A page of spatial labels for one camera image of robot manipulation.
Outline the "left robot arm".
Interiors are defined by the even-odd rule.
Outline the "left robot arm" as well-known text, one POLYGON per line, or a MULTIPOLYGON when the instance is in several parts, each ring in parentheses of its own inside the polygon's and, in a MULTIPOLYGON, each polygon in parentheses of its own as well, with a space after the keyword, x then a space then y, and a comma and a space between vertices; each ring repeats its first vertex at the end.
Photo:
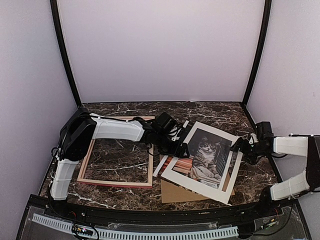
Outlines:
POLYGON ((188 145, 182 137, 184 131, 185 127, 166 112, 151 119, 140 116, 120 119, 90 113, 80 107, 62 127, 58 145, 51 150, 53 160, 57 161, 47 193, 53 200, 51 210, 60 218, 67 218, 71 213, 70 206, 64 201, 75 167, 87 155, 92 140, 144 143, 156 147, 161 155, 188 158, 188 145))

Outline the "pink wooden picture frame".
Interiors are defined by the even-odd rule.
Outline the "pink wooden picture frame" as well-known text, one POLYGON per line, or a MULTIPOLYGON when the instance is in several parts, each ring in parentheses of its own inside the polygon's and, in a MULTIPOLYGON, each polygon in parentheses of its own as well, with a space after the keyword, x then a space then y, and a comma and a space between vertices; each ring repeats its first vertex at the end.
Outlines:
POLYGON ((154 146, 129 139, 94 135, 77 181, 120 188, 151 188, 154 146))

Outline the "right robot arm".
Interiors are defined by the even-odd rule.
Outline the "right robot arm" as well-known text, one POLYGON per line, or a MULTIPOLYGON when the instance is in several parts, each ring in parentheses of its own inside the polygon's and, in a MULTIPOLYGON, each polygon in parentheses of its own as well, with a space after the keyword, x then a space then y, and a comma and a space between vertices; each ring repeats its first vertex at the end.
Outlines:
POLYGON ((319 134, 275 136, 268 121, 257 123, 254 130, 250 139, 238 138, 230 148, 233 152, 241 152, 246 163, 256 165, 262 157, 285 160, 286 163, 289 160, 304 161, 301 172, 262 190, 259 202, 255 205, 258 216, 266 217, 274 210, 275 204, 282 200, 295 200, 309 193, 320 192, 319 134))

